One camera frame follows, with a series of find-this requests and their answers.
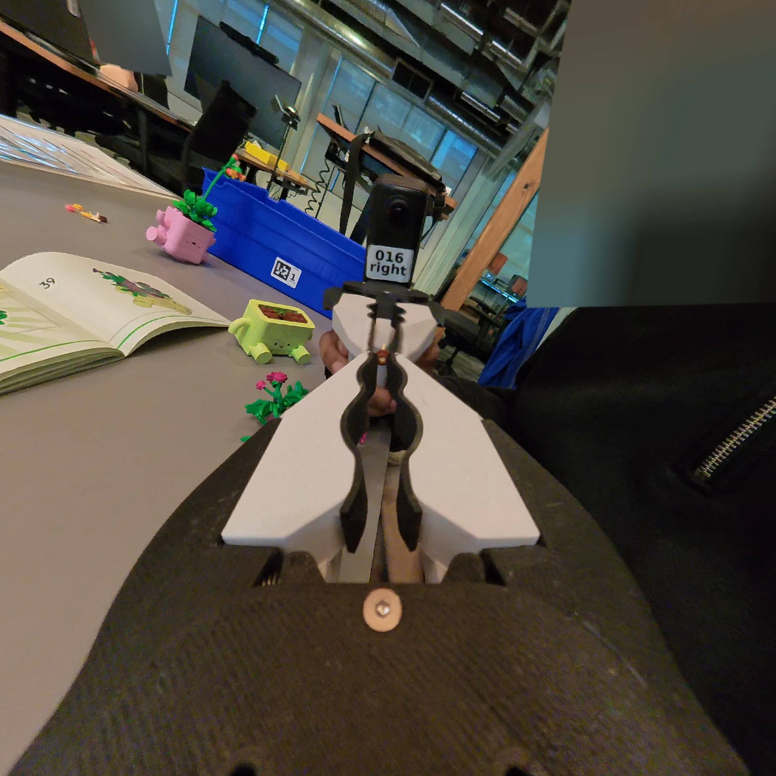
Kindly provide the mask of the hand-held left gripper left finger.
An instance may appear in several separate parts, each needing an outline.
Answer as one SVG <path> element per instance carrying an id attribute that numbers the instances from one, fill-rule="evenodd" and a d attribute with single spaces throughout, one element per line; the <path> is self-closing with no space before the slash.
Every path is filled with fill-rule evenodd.
<path id="1" fill-rule="evenodd" d="M 325 581 L 336 579 L 348 542 L 342 510 L 352 510 L 364 485 L 370 357 L 359 355 L 265 426 L 271 438 L 221 532 L 224 544 L 306 552 Z"/>

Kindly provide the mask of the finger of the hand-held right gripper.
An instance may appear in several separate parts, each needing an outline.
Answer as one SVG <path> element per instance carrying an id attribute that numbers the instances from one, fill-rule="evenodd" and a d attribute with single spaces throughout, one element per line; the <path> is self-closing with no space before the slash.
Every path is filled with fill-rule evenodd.
<path id="1" fill-rule="evenodd" d="M 394 304 L 390 318 L 387 351 L 418 363 L 432 347 L 438 322 L 430 303 L 400 301 Z"/>
<path id="2" fill-rule="evenodd" d="M 339 359 L 348 364 L 365 352 L 386 358 L 389 352 L 389 320 L 379 317 L 374 296 L 341 296 L 332 311 L 333 331 L 344 355 Z"/>

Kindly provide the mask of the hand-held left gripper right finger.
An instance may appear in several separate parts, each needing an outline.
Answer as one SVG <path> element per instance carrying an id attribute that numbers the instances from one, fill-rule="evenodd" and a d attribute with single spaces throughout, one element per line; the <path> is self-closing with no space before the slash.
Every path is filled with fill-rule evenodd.
<path id="1" fill-rule="evenodd" d="M 405 451 L 397 524 L 424 580 L 440 583 L 462 554 L 535 546 L 540 530 L 480 415 L 401 354 L 387 358 L 386 386 Z"/>

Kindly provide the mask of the green toy plant pink flowers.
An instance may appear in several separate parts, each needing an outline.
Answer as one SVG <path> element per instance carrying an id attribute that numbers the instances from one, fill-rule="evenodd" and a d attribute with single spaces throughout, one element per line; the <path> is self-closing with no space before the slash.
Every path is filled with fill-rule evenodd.
<path id="1" fill-rule="evenodd" d="M 291 407 L 302 401 L 309 391 L 300 383 L 289 383 L 289 377 L 279 371 L 272 371 L 258 380 L 255 389 L 261 394 L 245 404 L 245 412 L 260 424 L 280 417 Z"/>

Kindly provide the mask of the person's right hand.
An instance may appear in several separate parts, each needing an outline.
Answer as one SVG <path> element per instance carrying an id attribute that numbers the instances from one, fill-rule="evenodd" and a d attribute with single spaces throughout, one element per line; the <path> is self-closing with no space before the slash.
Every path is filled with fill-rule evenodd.
<path id="1" fill-rule="evenodd" d="M 429 375 L 434 374 L 439 360 L 439 342 L 443 338 L 445 329 L 437 327 L 434 332 L 432 345 L 418 358 L 415 365 Z M 350 356 L 346 346 L 334 331 L 325 332 L 319 340 L 319 351 L 322 363 L 328 373 L 334 374 L 343 369 L 349 362 Z M 376 387 L 375 392 L 367 405 L 369 416 L 383 417 L 396 411 L 396 402 L 390 392 L 383 387 Z"/>

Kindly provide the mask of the lime green toy flowerpot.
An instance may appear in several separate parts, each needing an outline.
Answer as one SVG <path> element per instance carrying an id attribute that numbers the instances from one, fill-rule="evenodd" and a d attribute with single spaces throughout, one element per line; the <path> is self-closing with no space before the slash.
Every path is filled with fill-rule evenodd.
<path id="1" fill-rule="evenodd" d="M 313 321 L 296 306 L 259 299 L 251 299 L 242 317 L 228 326 L 228 332 L 258 364 L 267 364 L 274 356 L 282 355 L 306 365 L 311 355 L 305 345 L 312 339 L 314 329 Z"/>

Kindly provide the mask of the blue jacket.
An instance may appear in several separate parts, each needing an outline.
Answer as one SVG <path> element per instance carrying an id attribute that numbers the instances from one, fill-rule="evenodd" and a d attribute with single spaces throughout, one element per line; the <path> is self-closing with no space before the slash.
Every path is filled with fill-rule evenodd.
<path id="1" fill-rule="evenodd" d="M 504 316 L 508 324 L 477 380 L 481 387 L 511 390 L 522 366 L 540 344 L 577 308 L 528 307 L 521 299 Z"/>

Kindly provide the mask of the blue plastic bin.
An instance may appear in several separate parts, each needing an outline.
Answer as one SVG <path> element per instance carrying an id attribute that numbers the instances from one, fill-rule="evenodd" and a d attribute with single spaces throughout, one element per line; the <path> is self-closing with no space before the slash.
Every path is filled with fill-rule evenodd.
<path id="1" fill-rule="evenodd" d="M 227 176 L 216 181 L 210 169 L 203 174 L 217 208 L 213 256 L 323 315 L 329 288 L 363 281 L 362 246 L 265 189 Z"/>

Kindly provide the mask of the orange toy flower on stem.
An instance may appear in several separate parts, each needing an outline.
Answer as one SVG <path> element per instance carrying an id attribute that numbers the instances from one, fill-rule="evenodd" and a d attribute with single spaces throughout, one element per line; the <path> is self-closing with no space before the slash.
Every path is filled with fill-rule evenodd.
<path id="1" fill-rule="evenodd" d="M 202 192 L 203 199 L 206 199 L 206 200 L 208 199 L 209 193 L 211 192 L 212 188 L 224 176 L 228 177 L 229 179 L 238 180 L 238 181 L 246 180 L 246 174 L 241 169 L 240 159 L 238 158 L 238 155 L 236 153 L 232 153 L 230 155 L 228 161 L 224 164 L 224 166 L 213 177 L 213 180 L 203 190 Z"/>

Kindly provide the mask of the person's dark jacket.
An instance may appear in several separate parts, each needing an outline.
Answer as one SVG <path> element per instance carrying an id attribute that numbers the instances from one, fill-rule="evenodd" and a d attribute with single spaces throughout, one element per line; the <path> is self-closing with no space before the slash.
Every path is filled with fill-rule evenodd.
<path id="1" fill-rule="evenodd" d="M 774 774 L 774 304 L 586 307 L 522 366 L 518 443 L 596 520 L 698 700 Z"/>

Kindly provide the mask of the pink toy flowerpot with plant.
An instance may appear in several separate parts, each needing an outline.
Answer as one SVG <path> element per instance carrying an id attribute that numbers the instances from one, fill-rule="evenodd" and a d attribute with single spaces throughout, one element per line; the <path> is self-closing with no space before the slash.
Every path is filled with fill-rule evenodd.
<path id="1" fill-rule="evenodd" d="M 147 228 L 148 241 L 163 247 L 178 261 L 200 265 L 215 244 L 213 218 L 218 208 L 193 190 L 184 191 L 166 210 L 158 210 L 157 224 Z"/>

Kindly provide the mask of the dark computer monitor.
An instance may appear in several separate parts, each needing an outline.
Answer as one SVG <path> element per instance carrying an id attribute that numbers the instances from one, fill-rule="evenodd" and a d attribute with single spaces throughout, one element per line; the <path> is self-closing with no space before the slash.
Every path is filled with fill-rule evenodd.
<path id="1" fill-rule="evenodd" d="M 199 83 L 217 89 L 222 81 L 255 109 L 249 132 L 271 148 L 283 141 L 286 124 L 276 97 L 285 105 L 296 105 L 301 82 L 280 67 L 249 51 L 218 25 L 199 15 L 189 55 L 184 90 L 199 99 Z"/>

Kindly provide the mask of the open toy instruction booklet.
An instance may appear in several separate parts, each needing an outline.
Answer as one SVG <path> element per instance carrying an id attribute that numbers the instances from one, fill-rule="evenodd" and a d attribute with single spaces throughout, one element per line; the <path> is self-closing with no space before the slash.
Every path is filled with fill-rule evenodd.
<path id="1" fill-rule="evenodd" d="M 147 273 L 45 251 L 1 272 L 1 394 L 114 363 L 151 339 L 227 318 Z"/>

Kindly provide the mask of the laminated instruction sheet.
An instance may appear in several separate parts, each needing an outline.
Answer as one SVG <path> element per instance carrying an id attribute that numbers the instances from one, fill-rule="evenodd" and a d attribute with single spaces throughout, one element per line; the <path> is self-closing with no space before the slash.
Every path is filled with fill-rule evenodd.
<path id="1" fill-rule="evenodd" d="M 172 192 L 100 148 L 5 115 L 1 116 L 1 162 L 153 197 L 173 198 Z"/>

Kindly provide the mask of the wooden post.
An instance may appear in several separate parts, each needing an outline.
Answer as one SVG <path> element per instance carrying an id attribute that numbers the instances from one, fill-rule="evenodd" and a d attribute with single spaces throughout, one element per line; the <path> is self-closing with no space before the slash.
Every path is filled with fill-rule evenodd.
<path id="1" fill-rule="evenodd" d="M 442 307 L 447 310 L 460 310 L 538 192 L 548 133 L 547 127 L 462 263 L 455 280 L 441 301 Z"/>

